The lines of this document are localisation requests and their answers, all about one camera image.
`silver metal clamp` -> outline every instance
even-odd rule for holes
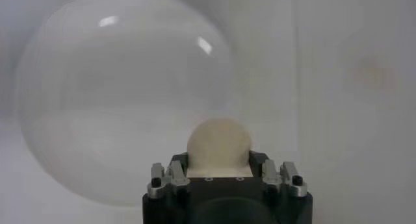
[[[280,166],[280,175],[283,177],[283,182],[289,185],[289,193],[292,197],[307,195],[307,183],[299,176],[293,162],[284,162]]]
[[[280,192],[282,179],[276,171],[276,166],[274,165],[273,160],[268,159],[263,163],[262,178],[263,183],[265,184],[265,188],[275,188],[278,192]]]

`black screw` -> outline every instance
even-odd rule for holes
[[[292,177],[292,184],[295,186],[301,186],[304,183],[304,179],[299,176],[299,175],[295,175]]]
[[[158,188],[162,186],[162,179],[160,177],[154,177],[151,179],[151,187]]]

